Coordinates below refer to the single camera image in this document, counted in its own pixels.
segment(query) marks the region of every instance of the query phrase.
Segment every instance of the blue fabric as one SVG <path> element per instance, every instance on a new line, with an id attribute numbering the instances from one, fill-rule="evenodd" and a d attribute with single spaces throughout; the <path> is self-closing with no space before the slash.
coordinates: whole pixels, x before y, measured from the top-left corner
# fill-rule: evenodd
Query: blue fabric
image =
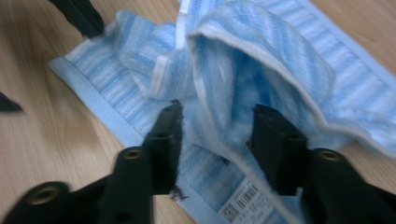
<path id="1" fill-rule="evenodd" d="M 179 203 L 198 223 L 228 223 L 219 210 L 246 177 L 272 206 L 266 222 L 304 222 L 298 197 L 271 193 L 245 145 L 255 104 L 279 110 L 310 148 L 356 139 L 396 157 L 396 80 L 308 1 L 180 2 L 175 24 L 120 11 L 50 67 L 126 147 L 182 102 Z"/>

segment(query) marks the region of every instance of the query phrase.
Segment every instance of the blue striped cloth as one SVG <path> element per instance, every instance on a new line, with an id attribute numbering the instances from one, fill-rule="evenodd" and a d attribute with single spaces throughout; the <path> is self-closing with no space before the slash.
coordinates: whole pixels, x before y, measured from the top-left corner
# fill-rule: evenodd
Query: blue striped cloth
<path id="1" fill-rule="evenodd" d="M 311 3 L 179 2 L 176 23 L 120 11 L 103 36 L 49 65 L 126 147 L 182 102 L 179 203 L 198 223 L 254 217 L 233 206 L 244 186 L 265 202 L 256 223 L 304 222 L 299 198 L 275 196 L 247 149 L 255 104 L 279 110 L 310 148 L 359 140 L 396 157 L 396 80 Z"/>

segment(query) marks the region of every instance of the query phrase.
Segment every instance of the barcode label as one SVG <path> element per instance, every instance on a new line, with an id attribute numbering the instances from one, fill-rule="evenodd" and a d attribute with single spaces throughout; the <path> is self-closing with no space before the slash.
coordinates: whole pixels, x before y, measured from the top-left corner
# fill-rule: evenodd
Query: barcode label
<path id="1" fill-rule="evenodd" d="M 247 178 L 242 181 L 219 214 L 232 224 L 262 224 L 274 207 Z"/>

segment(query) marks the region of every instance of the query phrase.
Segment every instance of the wood grain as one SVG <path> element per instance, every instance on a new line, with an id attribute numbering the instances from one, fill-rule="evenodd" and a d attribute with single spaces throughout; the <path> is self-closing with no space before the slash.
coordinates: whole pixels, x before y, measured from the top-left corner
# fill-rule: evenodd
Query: wood grain
<path id="1" fill-rule="evenodd" d="M 92 0 L 105 23 L 128 9 L 156 23 L 175 21 L 176 0 Z M 393 0 L 314 0 L 340 28 L 396 74 Z M 24 112 L 0 115 L 0 217 L 30 187 L 62 180 L 73 189 L 107 175 L 119 141 L 48 68 L 83 40 L 48 1 L 0 1 L 0 91 Z M 396 193 L 396 160 L 359 144 L 343 153 L 365 178 Z M 193 223 L 167 197 L 155 198 L 156 223 Z"/>

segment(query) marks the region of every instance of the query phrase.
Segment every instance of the brass grommet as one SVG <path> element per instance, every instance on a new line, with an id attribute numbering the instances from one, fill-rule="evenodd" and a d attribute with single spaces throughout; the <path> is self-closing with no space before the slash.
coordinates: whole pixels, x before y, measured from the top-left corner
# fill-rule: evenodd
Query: brass grommet
<path id="1" fill-rule="evenodd" d="M 328 160 L 328 161 L 340 161 L 341 160 L 341 157 L 337 153 L 331 152 L 331 151 L 320 151 L 319 156 L 325 160 Z"/>
<path id="2" fill-rule="evenodd" d="M 128 150 L 123 154 L 123 157 L 127 160 L 136 160 L 141 156 L 143 156 L 143 152 L 136 149 Z"/>
<path id="3" fill-rule="evenodd" d="M 38 189 L 34 192 L 28 199 L 27 202 L 31 205 L 39 205 L 43 203 L 48 203 L 55 199 L 61 190 L 55 186 L 46 186 L 44 188 Z"/>

